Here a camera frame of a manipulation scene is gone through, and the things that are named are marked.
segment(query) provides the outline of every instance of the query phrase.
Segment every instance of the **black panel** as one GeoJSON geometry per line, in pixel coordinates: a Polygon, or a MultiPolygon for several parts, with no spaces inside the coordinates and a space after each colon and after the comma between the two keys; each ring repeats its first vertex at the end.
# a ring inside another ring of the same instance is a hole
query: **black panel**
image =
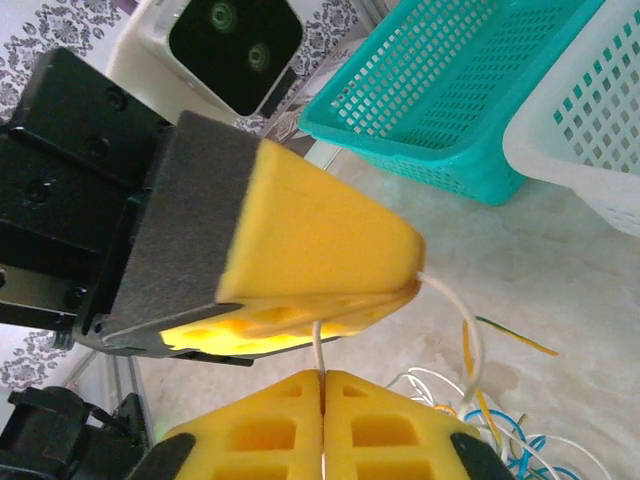
{"type": "Polygon", "coordinates": [[[489,444],[466,433],[454,433],[451,435],[451,443],[469,475],[469,480],[514,480],[489,444]]]}
{"type": "Polygon", "coordinates": [[[181,433],[158,443],[126,480],[174,480],[196,444],[196,437],[181,433]]]}
{"type": "Polygon", "coordinates": [[[286,0],[192,0],[169,35],[178,61],[240,115],[256,111],[301,41],[286,0]],[[235,18],[228,28],[215,26],[220,9],[235,18]],[[263,69],[249,62],[256,45],[268,52],[263,69]]]}

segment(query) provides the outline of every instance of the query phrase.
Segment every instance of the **screw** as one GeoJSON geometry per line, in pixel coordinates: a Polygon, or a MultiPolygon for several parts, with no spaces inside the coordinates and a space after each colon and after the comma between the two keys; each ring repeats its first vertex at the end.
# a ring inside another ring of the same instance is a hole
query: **screw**
{"type": "Polygon", "coordinates": [[[44,182],[42,180],[31,180],[25,191],[27,200],[37,205],[42,205],[46,202],[50,194],[51,182],[44,182]]]}
{"type": "Polygon", "coordinates": [[[158,122],[156,123],[156,132],[160,134],[164,131],[165,128],[170,126],[171,123],[167,122],[166,120],[158,120],[158,122]]]}
{"type": "Polygon", "coordinates": [[[109,87],[107,89],[107,101],[116,112],[123,112],[129,106],[126,94],[119,87],[109,87]]]}
{"type": "Polygon", "coordinates": [[[92,160],[102,160],[109,153],[109,142],[101,137],[89,137],[84,141],[84,149],[92,160]]]}
{"type": "Polygon", "coordinates": [[[87,291],[82,287],[73,287],[64,294],[64,304],[70,310],[77,310],[87,291]]]}

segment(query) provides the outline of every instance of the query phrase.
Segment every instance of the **teal plastic basket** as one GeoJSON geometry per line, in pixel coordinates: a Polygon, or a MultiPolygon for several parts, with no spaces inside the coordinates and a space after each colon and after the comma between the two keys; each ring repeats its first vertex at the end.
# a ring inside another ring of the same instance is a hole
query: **teal plastic basket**
{"type": "Polygon", "coordinates": [[[507,124],[603,0],[404,0],[300,118],[373,165],[489,205],[507,124]]]}

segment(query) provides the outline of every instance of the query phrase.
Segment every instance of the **blue cable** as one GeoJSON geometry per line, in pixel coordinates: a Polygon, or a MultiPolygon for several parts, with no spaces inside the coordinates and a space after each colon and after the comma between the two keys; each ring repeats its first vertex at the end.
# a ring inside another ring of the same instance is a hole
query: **blue cable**
{"type": "MultiPolygon", "coordinates": [[[[564,467],[553,467],[553,469],[558,473],[565,474],[567,477],[571,478],[571,480],[580,480],[580,477],[578,477],[571,470],[568,470],[564,467]]],[[[547,473],[548,471],[549,471],[548,468],[539,468],[537,470],[534,470],[534,472],[536,472],[539,475],[543,475],[545,478],[547,478],[545,473],[547,473]]],[[[525,480],[529,480],[530,478],[535,478],[535,477],[533,475],[529,475],[525,480]]]]}
{"type": "MultiPolygon", "coordinates": [[[[495,415],[497,417],[500,417],[504,420],[507,421],[507,423],[509,423],[513,429],[518,433],[518,437],[520,437],[520,440],[522,440],[523,442],[527,442],[527,438],[525,437],[524,431],[522,430],[522,427],[520,427],[520,425],[518,425],[518,423],[511,418],[509,415],[507,415],[506,413],[503,413],[499,410],[489,410],[489,413],[491,415],[495,415]]],[[[470,419],[472,419],[473,417],[477,417],[478,415],[482,415],[482,410],[474,410],[472,412],[469,412],[465,415],[464,417],[464,421],[468,422],[470,419]]],[[[515,458],[515,459],[509,459],[511,461],[511,463],[509,465],[507,465],[507,468],[511,469],[513,467],[515,467],[516,465],[519,465],[518,468],[518,476],[516,480],[523,480],[523,476],[526,473],[526,468],[524,470],[522,470],[522,458],[515,458]]]]}
{"type": "MultiPolygon", "coordinates": [[[[513,427],[513,430],[518,434],[518,437],[520,437],[520,440],[522,440],[524,443],[527,443],[527,437],[524,434],[522,427],[520,427],[520,425],[518,425],[518,423],[513,418],[511,418],[509,415],[499,410],[489,410],[489,413],[491,415],[500,417],[503,420],[506,420],[507,423],[509,423],[509,425],[513,427]]],[[[472,412],[467,413],[464,417],[464,421],[468,422],[470,419],[472,419],[473,417],[477,417],[478,415],[482,415],[482,410],[474,410],[472,412]]],[[[539,452],[540,450],[542,450],[542,448],[546,444],[547,444],[547,437],[545,437],[544,435],[535,437],[533,440],[531,440],[530,443],[528,443],[529,447],[531,447],[536,452],[539,452]]],[[[522,456],[520,458],[508,458],[509,463],[507,464],[507,468],[509,470],[512,470],[513,468],[518,467],[516,480],[529,480],[529,479],[535,478],[532,474],[527,475],[527,472],[529,470],[529,463],[531,462],[532,458],[533,458],[533,455],[527,450],[524,450],[522,452],[522,456]]],[[[567,477],[571,478],[571,480],[580,480],[580,477],[578,477],[571,470],[568,470],[564,467],[553,467],[553,470],[558,473],[562,473],[566,475],[567,477]]],[[[534,472],[536,472],[539,475],[542,475],[545,478],[547,478],[545,473],[547,473],[548,471],[549,471],[548,468],[539,468],[537,470],[534,470],[534,472]]]]}
{"type": "MultiPolygon", "coordinates": [[[[544,435],[540,435],[539,437],[536,437],[533,440],[531,440],[531,443],[529,443],[529,446],[536,452],[539,452],[540,450],[542,450],[542,447],[544,447],[546,443],[547,443],[546,437],[544,435]]],[[[529,463],[531,462],[532,458],[533,458],[533,455],[527,450],[522,452],[522,457],[520,457],[519,468],[518,468],[518,480],[524,480],[525,474],[529,470],[529,463]]]]}

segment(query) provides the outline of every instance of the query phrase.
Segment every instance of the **yellow cable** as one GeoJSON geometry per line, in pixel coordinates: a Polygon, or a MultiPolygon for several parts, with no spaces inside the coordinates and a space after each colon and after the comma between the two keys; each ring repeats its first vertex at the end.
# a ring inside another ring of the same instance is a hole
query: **yellow cable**
{"type": "MultiPolygon", "coordinates": [[[[462,339],[464,344],[464,363],[467,367],[469,376],[471,376],[473,375],[473,357],[471,356],[471,345],[469,343],[469,326],[467,322],[464,322],[462,324],[462,339]]],[[[498,448],[502,449],[502,435],[500,435],[498,427],[496,426],[496,422],[493,421],[493,417],[489,413],[487,401],[484,398],[482,390],[480,390],[479,388],[476,391],[476,398],[478,399],[478,404],[480,405],[480,410],[482,410],[484,418],[486,418],[487,422],[489,423],[489,429],[491,430],[493,438],[495,438],[496,440],[496,445],[498,446],[498,448]]]]}
{"type": "Polygon", "coordinates": [[[527,338],[523,335],[520,335],[519,333],[514,332],[513,330],[509,330],[507,327],[500,325],[497,322],[494,322],[493,320],[489,320],[487,318],[484,317],[480,317],[476,315],[476,319],[482,323],[486,323],[487,325],[492,326],[493,328],[495,328],[496,330],[501,331],[502,333],[506,333],[507,335],[509,335],[512,338],[515,338],[516,340],[521,341],[522,343],[529,345],[530,347],[535,348],[536,350],[542,352],[542,353],[546,353],[547,355],[551,355],[553,357],[557,357],[558,356],[558,352],[556,352],[555,350],[551,350],[550,348],[547,348],[543,345],[540,345],[537,342],[534,342],[533,340],[531,340],[530,338],[527,338]]]}
{"type": "Polygon", "coordinates": [[[453,408],[451,408],[449,405],[436,405],[433,407],[433,409],[438,410],[440,412],[448,413],[452,417],[455,417],[458,415],[456,411],[453,408]]]}

